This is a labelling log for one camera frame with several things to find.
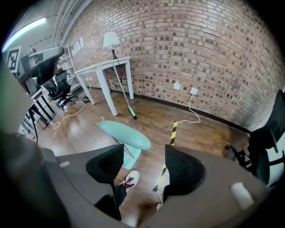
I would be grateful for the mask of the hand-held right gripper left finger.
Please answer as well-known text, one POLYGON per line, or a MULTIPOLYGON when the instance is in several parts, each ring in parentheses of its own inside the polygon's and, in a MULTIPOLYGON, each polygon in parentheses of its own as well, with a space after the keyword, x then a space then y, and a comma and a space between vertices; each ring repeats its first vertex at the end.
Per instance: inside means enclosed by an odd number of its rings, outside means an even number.
POLYGON ((113 193, 123 164, 122 145, 60 157, 50 149, 41 152, 70 228, 129 228, 121 222, 113 193))

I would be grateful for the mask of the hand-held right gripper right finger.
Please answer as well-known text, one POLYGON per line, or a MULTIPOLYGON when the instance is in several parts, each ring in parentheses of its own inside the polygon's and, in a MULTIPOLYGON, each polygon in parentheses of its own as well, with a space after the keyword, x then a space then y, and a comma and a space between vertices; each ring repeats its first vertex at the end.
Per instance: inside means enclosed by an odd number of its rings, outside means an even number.
POLYGON ((166 145, 170 183, 162 207, 142 228, 237 228, 269 189, 237 163, 206 152, 166 145))

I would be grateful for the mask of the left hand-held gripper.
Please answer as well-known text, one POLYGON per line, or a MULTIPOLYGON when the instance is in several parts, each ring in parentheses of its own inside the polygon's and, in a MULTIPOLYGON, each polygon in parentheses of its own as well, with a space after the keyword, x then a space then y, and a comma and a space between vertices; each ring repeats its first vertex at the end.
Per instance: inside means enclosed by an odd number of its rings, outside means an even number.
POLYGON ((54 47, 36 52, 31 48, 20 57, 21 46, 11 48, 8 52, 7 66, 28 94, 35 94, 39 86, 50 80, 56 71, 63 47, 54 47))

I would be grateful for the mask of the green long-handled dustpan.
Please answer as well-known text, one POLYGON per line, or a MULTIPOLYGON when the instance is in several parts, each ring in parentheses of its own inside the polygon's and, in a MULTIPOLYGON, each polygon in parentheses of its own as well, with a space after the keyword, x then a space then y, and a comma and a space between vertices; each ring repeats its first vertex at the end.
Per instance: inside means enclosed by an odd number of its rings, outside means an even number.
POLYGON ((133 168, 143 150, 151 149, 150 140, 142 133, 120 122, 105 120, 101 117, 97 127, 109 134, 115 142, 124 145, 123 167, 133 168))

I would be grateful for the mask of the white metal shelf rack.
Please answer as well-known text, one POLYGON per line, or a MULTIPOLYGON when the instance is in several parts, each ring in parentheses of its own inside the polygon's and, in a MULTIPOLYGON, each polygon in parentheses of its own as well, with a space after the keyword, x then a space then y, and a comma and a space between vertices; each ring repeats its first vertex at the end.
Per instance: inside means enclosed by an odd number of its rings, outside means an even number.
POLYGON ((73 60, 72 60, 69 47, 65 46, 63 47, 63 49, 64 49, 64 52, 63 52, 63 55, 59 57, 58 67, 67 71, 67 82, 71 86, 73 86, 76 84, 75 67, 73 64, 73 60))

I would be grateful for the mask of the black office chair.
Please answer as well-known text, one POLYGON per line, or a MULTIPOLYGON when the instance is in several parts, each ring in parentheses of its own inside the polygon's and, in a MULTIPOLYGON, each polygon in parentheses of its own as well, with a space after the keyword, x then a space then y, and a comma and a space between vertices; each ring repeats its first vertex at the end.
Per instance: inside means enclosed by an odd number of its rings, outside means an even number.
POLYGON ((62 68, 59 68, 55 72, 55 82, 51 78, 46 83, 43 84, 43 86, 48 90, 50 98, 56 102, 56 105, 60 107, 62 110, 64 110, 64 106, 72 102, 75 104, 75 101, 73 101, 73 98, 78 98, 77 95, 70 95, 71 91, 71 85, 67 82, 67 70, 63 70, 62 68))
POLYGON ((285 136, 285 92, 278 90, 267 122, 249 134, 249 154, 237 151, 232 145, 226 145, 225 149, 233 151, 233 161, 237 160, 240 166, 268 184, 270 167, 281 163, 285 166, 285 151, 277 146, 282 136, 285 136))

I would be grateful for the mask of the person's right white shoe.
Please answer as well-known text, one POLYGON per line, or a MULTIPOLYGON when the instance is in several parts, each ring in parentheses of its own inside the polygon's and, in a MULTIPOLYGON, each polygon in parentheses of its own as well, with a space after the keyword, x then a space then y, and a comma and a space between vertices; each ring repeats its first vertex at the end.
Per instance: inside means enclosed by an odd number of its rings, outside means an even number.
POLYGON ((140 178, 139 171, 136 169, 133 169, 132 171, 128 173, 125 179, 120 183, 120 186, 123 186, 126 192, 128 192, 138 183, 139 178, 140 178))

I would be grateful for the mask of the long ceiling light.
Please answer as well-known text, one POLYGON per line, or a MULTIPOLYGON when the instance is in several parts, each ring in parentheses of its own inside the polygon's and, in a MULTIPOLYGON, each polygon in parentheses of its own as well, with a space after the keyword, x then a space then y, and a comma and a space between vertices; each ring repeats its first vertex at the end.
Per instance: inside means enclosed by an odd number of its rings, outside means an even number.
POLYGON ((22 27, 20 30, 15 32, 10 38, 8 38, 5 43, 2 46, 1 52, 4 52, 15 40, 17 40, 20 36, 24 35, 28 31, 34 29, 35 27, 44 24, 46 22, 46 18, 40 18, 24 27, 22 27))

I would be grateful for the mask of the person's right leg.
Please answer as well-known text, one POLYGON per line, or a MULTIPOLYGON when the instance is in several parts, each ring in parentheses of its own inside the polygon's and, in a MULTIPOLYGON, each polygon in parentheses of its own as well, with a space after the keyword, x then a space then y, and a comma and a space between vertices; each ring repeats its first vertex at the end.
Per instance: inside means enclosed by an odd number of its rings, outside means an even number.
POLYGON ((117 185, 115 187, 114 193, 115 193, 115 197, 116 197, 117 206, 120 207, 121 204, 123 203, 126 195, 127 195, 125 185, 124 184, 117 185))

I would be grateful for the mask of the bundle of white ceiling pipes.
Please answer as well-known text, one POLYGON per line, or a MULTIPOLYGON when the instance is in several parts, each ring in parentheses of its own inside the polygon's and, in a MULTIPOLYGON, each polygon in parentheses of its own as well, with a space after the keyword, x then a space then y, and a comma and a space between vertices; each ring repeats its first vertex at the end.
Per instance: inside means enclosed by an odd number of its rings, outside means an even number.
POLYGON ((77 18, 93 0, 63 0, 52 29, 51 47, 63 46, 77 18))

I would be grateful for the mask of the white desk with black legs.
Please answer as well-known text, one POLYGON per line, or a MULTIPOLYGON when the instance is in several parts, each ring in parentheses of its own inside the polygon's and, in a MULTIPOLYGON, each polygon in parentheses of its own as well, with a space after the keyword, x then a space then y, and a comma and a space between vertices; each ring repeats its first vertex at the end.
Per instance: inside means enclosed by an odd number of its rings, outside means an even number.
POLYGON ((48 91, 41 87, 34 95, 30 96, 26 90, 24 92, 31 98, 32 105, 21 122, 19 134, 33 139, 38 143, 37 125, 45 129, 56 115, 48 99, 48 91))

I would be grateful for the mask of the yellow black striped floor tape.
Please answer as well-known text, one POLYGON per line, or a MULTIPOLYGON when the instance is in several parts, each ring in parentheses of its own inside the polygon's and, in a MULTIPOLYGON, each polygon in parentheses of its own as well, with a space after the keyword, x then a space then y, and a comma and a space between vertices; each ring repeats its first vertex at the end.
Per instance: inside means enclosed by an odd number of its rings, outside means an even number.
MULTIPOLYGON (((172 134, 171 134, 170 145, 174 145, 174 143, 175 143, 177 125, 178 125, 178 121, 174 121, 173 129, 172 129, 172 134)), ((162 179, 163 179, 163 176, 164 176, 166 170, 167 170, 167 166, 166 166, 166 164, 164 163, 164 164, 163 164, 163 167, 162 167, 162 170, 161 170, 160 177, 158 178, 158 180, 157 180, 157 182, 156 182, 156 185, 154 186, 154 188, 152 189, 152 191, 154 191, 154 192, 157 192, 157 191, 158 191, 158 188, 159 188, 159 186, 160 186, 160 184, 161 184, 161 181, 162 181, 162 179)))

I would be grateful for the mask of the white square table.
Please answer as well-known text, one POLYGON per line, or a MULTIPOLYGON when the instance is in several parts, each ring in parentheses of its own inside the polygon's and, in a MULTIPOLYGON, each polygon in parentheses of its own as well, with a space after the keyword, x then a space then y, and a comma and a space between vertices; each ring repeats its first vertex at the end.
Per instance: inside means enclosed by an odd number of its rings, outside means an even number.
POLYGON ((130 57, 123 57, 123 58, 119 58, 119 59, 104 61, 104 62, 97 63, 97 64, 94 64, 94 65, 91 65, 91 66, 88 66, 88 67, 85 67, 81 70, 76 71, 76 75, 77 75, 78 80, 80 79, 80 75, 82 75, 82 74, 96 73, 99 84, 100 84, 101 89, 103 91, 104 97, 107 101, 107 104, 111 110, 111 113, 115 117, 118 115, 118 113, 115 109, 112 98, 110 96, 110 89, 107 85, 106 78, 104 76, 103 70, 110 68, 110 67, 115 67, 119 64, 125 65, 129 96, 130 96, 130 99, 134 99, 132 76, 131 76, 131 70, 130 70, 130 57))

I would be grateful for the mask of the white shade table lamp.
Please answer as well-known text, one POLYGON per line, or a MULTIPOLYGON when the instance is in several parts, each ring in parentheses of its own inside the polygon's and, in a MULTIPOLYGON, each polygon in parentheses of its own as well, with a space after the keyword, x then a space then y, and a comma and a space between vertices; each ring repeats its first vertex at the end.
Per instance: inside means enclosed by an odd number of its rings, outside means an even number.
POLYGON ((117 59, 115 54, 115 46, 120 44, 120 40, 116 34, 116 32, 107 32, 104 34, 103 38, 103 47, 109 48, 112 51, 112 59, 117 59))

